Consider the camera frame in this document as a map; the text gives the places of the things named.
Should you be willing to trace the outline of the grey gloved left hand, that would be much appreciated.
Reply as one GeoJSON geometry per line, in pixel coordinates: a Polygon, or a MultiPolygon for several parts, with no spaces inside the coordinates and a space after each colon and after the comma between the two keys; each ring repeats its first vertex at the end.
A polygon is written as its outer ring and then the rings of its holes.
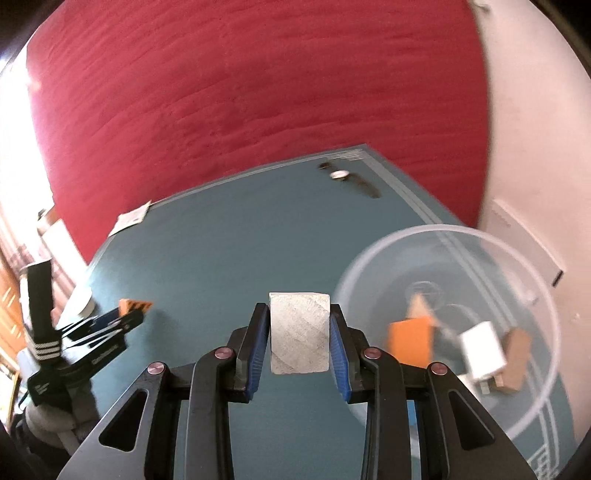
{"type": "Polygon", "coordinates": [[[29,403],[25,408],[25,421],[37,440],[71,456],[97,425],[100,416],[90,381],[69,389],[68,394],[70,411],[29,403]]]}

